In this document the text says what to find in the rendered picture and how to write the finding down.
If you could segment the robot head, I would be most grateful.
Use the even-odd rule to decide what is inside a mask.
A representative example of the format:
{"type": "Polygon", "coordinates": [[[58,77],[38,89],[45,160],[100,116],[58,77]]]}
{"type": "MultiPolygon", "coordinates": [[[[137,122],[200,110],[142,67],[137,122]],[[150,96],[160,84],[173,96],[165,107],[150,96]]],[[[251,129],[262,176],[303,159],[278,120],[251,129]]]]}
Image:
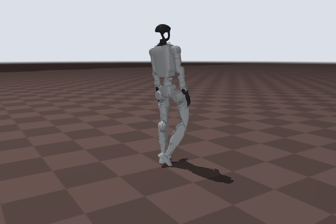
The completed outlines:
{"type": "Polygon", "coordinates": [[[168,41],[170,38],[170,30],[171,28],[165,24],[160,24],[156,27],[155,32],[160,33],[162,36],[162,39],[160,39],[160,43],[157,46],[163,46],[167,44],[166,41],[168,41]],[[163,34],[166,32],[168,33],[168,37],[165,39],[163,34]]]}

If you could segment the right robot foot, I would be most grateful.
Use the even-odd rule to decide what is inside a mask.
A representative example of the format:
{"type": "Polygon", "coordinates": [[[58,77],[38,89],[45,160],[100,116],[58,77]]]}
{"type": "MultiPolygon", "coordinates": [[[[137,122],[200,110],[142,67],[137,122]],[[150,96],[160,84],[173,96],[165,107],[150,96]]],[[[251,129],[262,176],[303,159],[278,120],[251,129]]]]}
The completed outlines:
{"type": "Polygon", "coordinates": [[[169,165],[169,166],[172,166],[172,163],[171,163],[171,161],[170,161],[170,158],[167,158],[167,156],[165,157],[165,153],[160,153],[160,154],[158,154],[158,157],[161,159],[161,160],[163,160],[167,165],[169,165]]]}

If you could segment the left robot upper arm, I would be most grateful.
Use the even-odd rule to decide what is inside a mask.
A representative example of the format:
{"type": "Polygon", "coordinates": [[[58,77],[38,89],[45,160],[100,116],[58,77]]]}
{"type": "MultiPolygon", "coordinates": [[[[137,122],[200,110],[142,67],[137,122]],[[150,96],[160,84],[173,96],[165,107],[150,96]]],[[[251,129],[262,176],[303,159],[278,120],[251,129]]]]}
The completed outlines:
{"type": "Polygon", "coordinates": [[[151,48],[151,49],[149,50],[149,54],[150,54],[150,56],[151,56],[152,70],[153,70],[154,73],[156,73],[156,71],[155,71],[155,66],[154,66],[154,58],[153,58],[153,48],[151,48]]]}

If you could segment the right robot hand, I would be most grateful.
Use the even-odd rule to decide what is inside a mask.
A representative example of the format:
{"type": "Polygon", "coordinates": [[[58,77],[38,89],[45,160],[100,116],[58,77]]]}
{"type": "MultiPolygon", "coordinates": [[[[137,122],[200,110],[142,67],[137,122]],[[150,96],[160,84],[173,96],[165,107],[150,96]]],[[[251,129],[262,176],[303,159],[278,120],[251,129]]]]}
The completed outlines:
{"type": "Polygon", "coordinates": [[[188,91],[185,91],[185,89],[182,89],[181,91],[185,95],[185,98],[186,98],[186,101],[187,101],[187,106],[189,106],[191,101],[190,101],[190,96],[188,94],[188,91]]]}

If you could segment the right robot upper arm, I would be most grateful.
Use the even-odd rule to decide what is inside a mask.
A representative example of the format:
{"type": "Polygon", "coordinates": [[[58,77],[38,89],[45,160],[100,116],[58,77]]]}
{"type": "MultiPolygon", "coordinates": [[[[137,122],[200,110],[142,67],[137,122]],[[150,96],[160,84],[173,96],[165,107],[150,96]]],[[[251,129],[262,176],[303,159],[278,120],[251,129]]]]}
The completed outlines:
{"type": "Polygon", "coordinates": [[[179,46],[169,46],[169,48],[174,58],[175,72],[177,74],[180,74],[180,67],[182,67],[181,66],[181,48],[179,46]]]}

